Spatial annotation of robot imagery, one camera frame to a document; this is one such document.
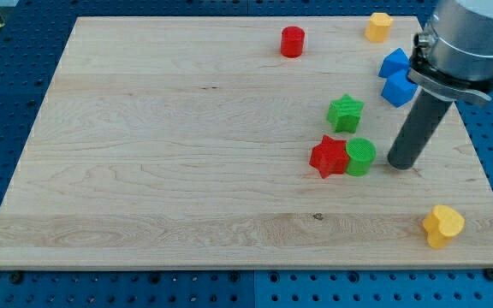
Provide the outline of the dark grey cylindrical pointer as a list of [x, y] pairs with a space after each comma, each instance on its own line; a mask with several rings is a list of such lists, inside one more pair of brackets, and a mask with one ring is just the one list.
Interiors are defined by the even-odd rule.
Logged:
[[405, 170], [415, 164], [451, 104], [426, 90], [420, 92], [389, 150], [391, 166]]

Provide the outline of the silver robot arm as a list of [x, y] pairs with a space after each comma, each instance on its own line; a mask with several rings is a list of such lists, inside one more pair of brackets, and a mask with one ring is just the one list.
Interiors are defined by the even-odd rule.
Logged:
[[441, 0], [413, 39], [407, 78], [420, 86], [387, 159], [410, 169], [455, 101], [486, 106], [493, 90], [493, 0]]

